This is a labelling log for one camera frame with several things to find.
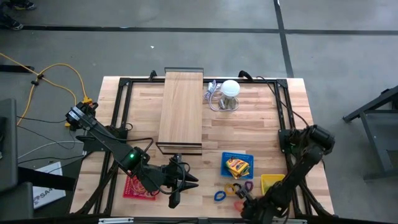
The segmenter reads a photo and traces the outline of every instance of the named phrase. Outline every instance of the concrete floor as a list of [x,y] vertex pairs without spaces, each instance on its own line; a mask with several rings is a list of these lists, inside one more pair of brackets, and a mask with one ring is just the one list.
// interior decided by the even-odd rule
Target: concrete floor
[[[31,25],[216,27],[277,29],[272,0],[36,0],[32,12],[12,12]],[[287,29],[397,30],[394,0],[280,0]],[[315,123],[336,135],[326,156],[326,176],[335,213],[345,218],[398,222],[398,179],[365,183],[364,174],[378,170],[359,120],[345,124],[343,115],[398,83],[397,36],[288,35],[294,77],[304,78]],[[208,76],[236,76],[240,70],[265,77],[286,77],[279,34],[216,34],[168,32],[65,32],[0,30],[0,52],[41,70],[69,63],[83,76],[87,94],[97,99],[105,75],[163,75],[164,67],[204,67]],[[0,63],[10,64],[4,58]],[[79,98],[76,75],[66,68],[46,73],[71,88]],[[0,74],[0,99],[15,98],[22,114],[33,75]],[[71,96],[46,83],[34,93],[27,117],[61,120],[73,104]],[[21,125],[58,141],[70,140],[63,124],[23,121]],[[18,129],[19,154],[48,143]],[[52,146],[36,157],[71,157],[81,153]],[[24,164],[38,168],[49,160]],[[78,163],[64,169],[76,177]],[[40,209],[37,216],[66,212],[70,195]]]

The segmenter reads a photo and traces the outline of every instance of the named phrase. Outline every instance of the yellow container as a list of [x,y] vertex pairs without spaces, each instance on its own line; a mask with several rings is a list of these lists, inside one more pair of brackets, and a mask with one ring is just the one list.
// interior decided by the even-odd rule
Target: yellow container
[[263,195],[266,194],[268,189],[274,185],[274,183],[283,180],[284,174],[262,174],[261,175],[261,192]]

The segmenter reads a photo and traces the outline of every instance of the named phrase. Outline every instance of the blue basket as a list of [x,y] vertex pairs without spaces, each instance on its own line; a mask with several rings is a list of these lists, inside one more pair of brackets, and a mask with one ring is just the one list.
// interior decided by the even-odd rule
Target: blue basket
[[221,157],[221,175],[224,177],[232,177],[232,174],[229,172],[228,168],[225,166],[226,161],[230,159],[231,157],[241,159],[244,162],[248,162],[250,165],[250,174],[246,175],[244,177],[240,177],[242,179],[253,179],[254,176],[254,157],[253,155],[247,155],[247,154],[238,154],[238,153],[232,153],[232,152],[223,152],[223,155]]

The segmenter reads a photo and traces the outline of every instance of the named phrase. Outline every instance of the butcher block tabletop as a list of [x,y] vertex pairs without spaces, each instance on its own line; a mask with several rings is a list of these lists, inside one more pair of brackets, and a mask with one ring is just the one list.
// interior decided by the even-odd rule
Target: butcher block tabletop
[[[104,126],[111,123],[120,78],[103,78],[96,118]],[[293,110],[303,116],[309,125],[313,124],[304,80],[288,78],[287,83]],[[203,85],[203,92],[206,89],[207,85]],[[133,128],[129,131],[128,139],[152,137],[157,141],[163,92],[164,83],[135,83],[133,85],[127,119]],[[280,93],[281,99],[284,99],[283,91]],[[118,124],[120,124],[125,96],[126,91],[122,95]],[[285,157],[279,149],[277,137],[277,132],[280,129],[277,105],[275,96],[269,87],[263,84],[243,83],[238,99],[239,108],[234,112],[214,112],[208,106],[207,101],[203,100],[201,138],[203,154],[201,156],[182,156],[182,160],[190,164],[190,174],[199,179],[199,187],[183,191],[181,202],[175,209],[168,207],[169,196],[164,194],[158,194],[155,201],[123,198],[127,175],[119,169],[111,215],[114,217],[240,218],[239,212],[234,208],[234,202],[239,200],[237,196],[227,196],[222,202],[214,201],[214,194],[219,190],[224,190],[225,184],[235,182],[243,184],[245,181],[244,179],[234,180],[220,176],[221,154],[235,152],[254,156],[252,193],[255,196],[261,196],[261,174],[286,174],[287,168]],[[297,128],[305,127],[299,117],[295,115],[294,119]],[[130,142],[130,144],[145,148],[148,142]],[[151,157],[150,164],[159,166],[169,163],[170,156],[163,156],[155,144],[151,146],[148,153]],[[80,209],[98,186],[103,157],[103,152],[94,152],[83,161],[71,212]],[[307,175],[307,185],[323,207],[333,213],[328,183],[321,162],[314,166]],[[108,187],[104,191],[101,211],[106,205],[107,198]],[[298,199],[301,211],[304,212],[300,191],[298,191]]]

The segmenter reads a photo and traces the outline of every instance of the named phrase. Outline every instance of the white paper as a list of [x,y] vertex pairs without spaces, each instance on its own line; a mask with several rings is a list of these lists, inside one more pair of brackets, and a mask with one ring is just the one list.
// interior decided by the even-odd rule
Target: white paper
[[[47,173],[56,168],[59,168],[51,172],[51,174],[62,175],[62,168],[60,167],[61,167],[61,162],[56,162],[48,166],[36,169],[36,171]],[[64,190],[55,190],[46,187],[33,187],[33,207],[34,209],[40,208],[43,205],[46,205],[50,202],[53,202],[65,196],[66,193]]]

